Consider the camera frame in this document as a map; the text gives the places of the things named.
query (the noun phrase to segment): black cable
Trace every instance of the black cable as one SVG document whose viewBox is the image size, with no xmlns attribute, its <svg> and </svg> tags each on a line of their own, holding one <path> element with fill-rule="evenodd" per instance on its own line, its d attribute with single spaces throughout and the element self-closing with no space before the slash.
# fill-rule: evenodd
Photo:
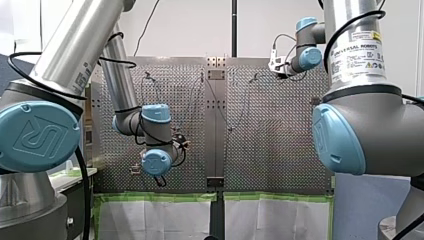
<svg viewBox="0 0 424 240">
<path fill-rule="evenodd" d="M 83 240 L 88 240 L 90 236 L 90 223 L 91 223 L 91 191 L 90 181 L 88 179 L 87 166 L 85 165 L 84 156 L 81 153 L 79 146 L 75 150 L 78 164 L 81 169 L 82 184 L 84 188 L 84 231 Z"/>
<path fill-rule="evenodd" d="M 381 11 L 381 9 L 383 9 L 384 4 L 386 4 L 386 0 L 383 0 L 383 2 L 381 2 L 380 4 L 380 8 L 378 10 Z"/>
<path fill-rule="evenodd" d="M 322 0 L 318 0 L 318 3 L 319 3 L 319 5 L 320 5 L 320 7 L 321 7 L 322 9 L 324 9 L 324 3 L 322 2 Z"/>
<path fill-rule="evenodd" d="M 142 34 L 141 34 L 141 36 L 138 38 L 137 47 L 136 47 L 135 52 L 134 52 L 134 57 L 137 55 L 138 49 L 140 48 L 140 42 L 141 42 L 141 39 L 142 39 L 142 38 L 144 37 L 144 35 L 146 34 L 147 28 L 149 27 L 150 20 L 152 20 L 153 14 L 155 14 L 156 7 L 158 6 L 159 2 L 160 2 L 160 0 L 157 0 L 157 1 L 156 1 L 155 6 L 153 7 L 152 12 L 150 13 L 149 18 L 147 19 L 146 25 L 144 26 L 143 33 L 142 33 Z"/>
<path fill-rule="evenodd" d="M 183 160 L 181 160 L 181 162 L 179 162 L 177 164 L 173 164 L 172 167 L 179 167 L 185 162 L 185 160 L 187 158 L 187 151 L 184 148 L 183 148 L 182 151 L 183 151 Z"/>
<path fill-rule="evenodd" d="M 38 82 L 37 80 L 33 79 L 32 77 L 30 77 L 28 74 L 26 74 L 24 71 L 22 71 L 18 66 L 16 66 L 15 62 L 13 61 L 13 59 L 20 57 L 20 56 L 38 56 L 41 55 L 42 52 L 18 52 L 18 53 L 12 53 L 9 55 L 7 62 L 9 64 L 9 66 L 17 73 L 19 74 L 21 77 L 25 78 L 26 80 L 30 81 L 31 83 L 33 83 L 34 85 L 36 85 L 37 87 L 43 88 L 47 91 L 53 92 L 53 93 L 57 93 L 60 94 L 62 96 L 65 97 L 69 97 L 69 98 L 73 98 L 73 99 L 77 99 L 77 100 L 87 100 L 86 97 L 82 97 L 79 95 L 74 95 L 74 94 L 70 94 L 70 93 L 66 93 L 66 92 L 62 92 L 59 90 L 56 90 L 54 88 L 51 88 L 41 82 Z"/>
<path fill-rule="evenodd" d="M 107 42 L 109 43 L 110 41 L 112 41 L 117 36 L 120 36 L 122 39 L 124 39 L 124 33 L 123 32 L 117 32 L 117 33 L 112 34 L 112 36 L 109 37 Z"/>
<path fill-rule="evenodd" d="M 116 59 L 111 59 L 111 58 L 105 58 L 105 57 L 100 57 L 100 60 L 103 61 L 107 61 L 107 62 L 113 62 L 113 63 L 120 63 L 120 64 L 128 64 L 131 65 L 128 68 L 135 68 L 137 67 L 137 64 L 135 62 L 131 62 L 131 61 L 123 61 L 123 60 L 116 60 Z"/>
<path fill-rule="evenodd" d="M 401 240 L 403 237 L 412 232 L 416 227 L 420 226 L 424 222 L 424 214 L 415 219 L 405 229 L 398 233 L 393 240 Z"/>
<path fill-rule="evenodd" d="M 163 183 L 161 183 L 157 177 L 153 177 L 153 179 L 155 179 L 155 182 L 158 185 L 158 187 L 166 187 L 167 183 L 166 183 L 165 177 L 164 176 L 160 176 L 160 178 L 162 179 L 162 182 Z"/>
<path fill-rule="evenodd" d="M 420 99 L 420 98 L 416 98 L 416 97 L 405 95 L 405 94 L 402 94 L 402 98 L 408 99 L 408 100 L 411 100 L 413 102 L 416 102 L 416 103 L 419 103 L 419 104 L 423 104 L 424 105 L 424 100 L 423 99 Z"/>
<path fill-rule="evenodd" d="M 327 47 L 325 48 L 325 52 L 324 52 L 324 67 L 325 67 L 325 71 L 327 73 L 328 73 L 328 62 L 327 62 L 328 57 L 330 56 L 330 52 L 331 52 L 331 49 L 332 49 L 334 43 L 336 43 L 336 41 L 340 37 L 340 35 L 342 35 L 350 27 L 350 25 L 352 25 L 354 22 L 361 20 L 363 18 L 369 17 L 369 16 L 374 16 L 374 15 L 379 15 L 378 19 L 381 19 L 384 16 L 386 16 L 386 12 L 381 11 L 381 10 L 376 10 L 376 11 L 370 11 L 370 12 L 361 14 L 361 15 L 354 17 L 354 18 L 350 19 L 349 21 L 347 21 L 341 28 L 339 28 L 333 34 L 333 36 L 327 42 Z"/>
</svg>

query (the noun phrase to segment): bolt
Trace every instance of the bolt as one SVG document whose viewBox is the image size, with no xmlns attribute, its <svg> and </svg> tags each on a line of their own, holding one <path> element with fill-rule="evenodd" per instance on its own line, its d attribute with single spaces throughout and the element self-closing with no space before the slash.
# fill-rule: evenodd
<svg viewBox="0 0 424 240">
<path fill-rule="evenodd" d="M 27 104 L 22 105 L 21 108 L 22 108 L 22 110 L 24 110 L 24 112 L 30 112 L 31 111 L 31 108 Z"/>
<path fill-rule="evenodd" d="M 74 226 L 74 219 L 73 218 L 68 218 L 67 222 L 66 222 L 66 227 L 67 228 L 71 228 Z"/>
</svg>

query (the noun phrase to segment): pegboard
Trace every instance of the pegboard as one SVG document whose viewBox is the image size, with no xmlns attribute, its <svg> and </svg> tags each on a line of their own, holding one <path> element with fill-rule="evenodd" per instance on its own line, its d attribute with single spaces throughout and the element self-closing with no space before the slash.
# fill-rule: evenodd
<svg viewBox="0 0 424 240">
<path fill-rule="evenodd" d="M 143 146 L 134 137 L 122 136 L 112 127 L 114 110 L 106 81 L 100 73 L 93 82 L 93 128 L 99 129 L 97 141 L 93 137 L 93 159 L 100 172 L 95 180 L 96 192 L 156 191 L 205 192 L 205 110 L 203 58 L 134 58 L 138 65 L 132 70 L 137 98 L 141 104 L 166 103 L 170 106 L 173 128 L 191 141 L 183 165 L 173 168 L 165 177 L 167 186 L 158 188 L 152 177 L 130 175 L 129 168 L 140 163 Z"/>
<path fill-rule="evenodd" d="M 224 191 L 328 194 L 331 190 L 331 173 L 315 154 L 311 131 L 312 99 L 328 89 L 322 68 L 295 82 L 278 80 L 266 59 L 223 59 L 219 67 L 204 58 L 132 60 L 139 66 L 132 71 L 139 102 L 169 104 L 171 125 L 191 141 L 190 150 L 186 162 L 166 175 L 166 188 L 158 188 L 144 174 L 131 176 L 129 168 L 140 162 L 143 147 L 135 144 L 134 137 L 112 129 L 112 102 L 98 72 L 92 85 L 93 159 L 100 168 L 96 192 L 205 192 L 210 190 L 206 178 L 211 172 L 223 175 Z M 225 78 L 210 80 L 208 86 L 208 72 L 214 68 Z M 146 78 L 147 73 L 154 80 Z M 221 100 L 221 108 L 215 104 L 214 110 L 212 89 Z M 213 136 L 210 129 L 215 129 Z M 224 136 L 222 145 L 218 140 L 214 146 L 206 144 L 219 136 Z M 214 153 L 214 162 L 208 153 Z"/>
<path fill-rule="evenodd" d="M 331 173 L 318 160 L 311 130 L 327 75 L 320 67 L 280 80 L 266 64 L 227 61 L 225 191 L 328 194 Z"/>
</svg>

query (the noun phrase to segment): wire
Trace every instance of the wire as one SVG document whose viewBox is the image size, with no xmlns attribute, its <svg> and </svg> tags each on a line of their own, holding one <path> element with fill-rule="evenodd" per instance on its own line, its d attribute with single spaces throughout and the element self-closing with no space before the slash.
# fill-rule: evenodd
<svg viewBox="0 0 424 240">
<path fill-rule="evenodd" d="M 107 42 L 109 43 L 110 41 L 112 41 L 117 36 L 120 36 L 122 39 L 124 39 L 124 33 L 123 32 L 116 32 L 116 33 L 112 34 L 112 36 L 109 37 Z"/>
<path fill-rule="evenodd" d="M 88 240 L 90 236 L 90 223 L 91 223 L 91 191 L 90 181 L 88 179 L 87 165 L 85 165 L 84 156 L 78 146 L 75 150 L 75 155 L 81 169 L 82 184 L 84 188 L 84 231 L 83 240 Z"/>
<path fill-rule="evenodd" d="M 336 41 L 340 37 L 340 35 L 342 35 L 350 27 L 350 25 L 352 25 L 354 22 L 361 20 L 363 18 L 369 17 L 369 16 L 374 16 L 374 15 L 379 15 L 378 19 L 381 19 L 384 16 L 386 16 L 386 12 L 381 11 L 381 10 L 376 10 L 376 11 L 370 11 L 370 12 L 361 14 L 361 15 L 354 17 L 354 18 L 350 19 L 349 21 L 347 21 L 341 28 L 339 28 L 333 34 L 333 36 L 328 41 L 327 47 L 325 48 L 325 52 L 324 52 L 324 67 L 325 67 L 325 71 L 327 73 L 328 73 L 328 62 L 327 62 L 328 57 L 330 56 L 330 52 L 331 52 L 333 45 L 336 43 Z"/>
<path fill-rule="evenodd" d="M 419 104 L 423 104 L 424 105 L 424 100 L 423 99 L 420 99 L 420 98 L 417 98 L 417 97 L 412 97 L 412 96 L 409 96 L 409 95 L 402 94 L 402 98 L 408 99 L 408 100 L 411 100 L 413 102 L 416 102 L 416 103 L 419 103 Z"/>
<path fill-rule="evenodd" d="M 405 229 L 403 229 L 400 233 L 398 233 L 393 240 L 401 240 L 403 237 L 408 235 L 412 230 L 416 227 L 420 226 L 424 222 L 424 214 L 415 219 L 412 223 L 410 223 Z"/>
<path fill-rule="evenodd" d="M 70 93 L 66 93 L 66 92 L 62 92 L 59 90 L 56 90 L 52 87 L 49 87 L 35 79 L 33 79 L 32 77 L 30 77 L 28 74 L 26 74 L 24 71 L 22 71 L 18 66 L 16 66 L 15 62 L 13 61 L 15 58 L 20 57 L 20 56 L 39 56 L 41 55 L 42 52 L 18 52 L 18 53 L 12 53 L 9 55 L 9 58 L 7 59 L 7 62 L 9 64 L 9 66 L 17 73 L 19 74 L 21 77 L 25 78 L 26 80 L 30 81 L 31 83 L 33 83 L 34 85 L 36 85 L 37 87 L 43 88 L 47 91 L 53 92 L 53 93 L 57 93 L 60 94 L 62 96 L 65 97 L 69 97 L 72 99 L 77 99 L 77 100 L 87 100 L 86 97 L 82 97 L 79 95 L 74 95 L 74 94 L 70 94 Z"/>
<path fill-rule="evenodd" d="M 100 57 L 99 59 L 103 60 L 103 61 L 107 61 L 107 62 L 131 65 L 131 66 L 128 67 L 129 69 L 137 67 L 137 64 L 135 62 L 131 62 L 131 61 L 123 61 L 123 60 L 117 60 L 117 59 L 105 58 L 105 57 Z"/>
<path fill-rule="evenodd" d="M 160 2 L 160 0 L 157 0 L 157 1 L 156 1 L 155 6 L 153 7 L 152 12 L 150 13 L 149 18 L 147 19 L 146 25 L 144 26 L 143 33 L 142 33 L 142 34 L 141 34 L 141 36 L 138 38 L 137 47 L 136 47 L 135 52 L 134 52 L 134 57 L 137 55 L 138 49 L 140 48 L 140 42 L 141 42 L 141 39 L 142 39 L 142 38 L 144 37 L 144 35 L 146 34 L 147 28 L 149 27 L 150 20 L 152 20 L 153 14 L 155 13 L 155 11 L 156 11 L 156 7 L 158 6 L 159 2 Z"/>
<path fill-rule="evenodd" d="M 380 4 L 380 8 L 378 9 L 379 11 L 381 11 L 381 9 L 383 9 L 384 4 L 386 4 L 386 0 L 383 0 Z"/>
<path fill-rule="evenodd" d="M 183 117 L 181 118 L 181 121 L 179 122 L 179 126 L 180 127 L 182 127 L 182 125 L 183 125 L 183 123 L 185 122 L 185 120 L 186 120 L 186 117 L 187 117 L 187 113 L 190 111 L 190 108 L 191 108 L 191 103 L 192 103 L 192 96 L 193 96 L 193 92 L 194 92 L 194 88 L 196 87 L 196 84 L 199 82 L 199 81 L 203 81 L 203 77 L 200 77 L 200 78 L 198 78 L 198 79 L 196 79 L 193 83 L 192 83 L 192 85 L 191 85 L 191 89 L 190 89 L 190 95 L 189 95 L 189 102 L 188 102 L 188 105 L 187 105 L 187 108 L 185 109 L 185 111 L 184 111 L 184 113 L 183 113 Z"/>
<path fill-rule="evenodd" d="M 165 177 L 164 176 L 160 176 L 160 178 L 162 179 L 162 182 L 163 183 L 161 183 L 157 177 L 153 177 L 153 179 L 155 179 L 155 182 L 158 185 L 158 187 L 166 187 L 167 183 L 166 183 Z"/>
<path fill-rule="evenodd" d="M 324 3 L 322 2 L 322 0 L 318 0 L 318 3 L 321 9 L 324 9 Z"/>
<path fill-rule="evenodd" d="M 273 49 L 276 49 L 276 48 L 277 48 L 277 40 L 278 40 L 280 37 L 290 38 L 291 40 L 293 40 L 293 41 L 295 41 L 295 42 L 297 41 L 294 37 L 292 37 L 292 36 L 290 36 L 290 35 L 288 35 L 288 34 L 285 34 L 285 33 L 278 34 L 278 35 L 275 37 L 275 39 L 274 39 L 274 43 L 272 44 L 272 48 L 273 48 Z"/>
</svg>

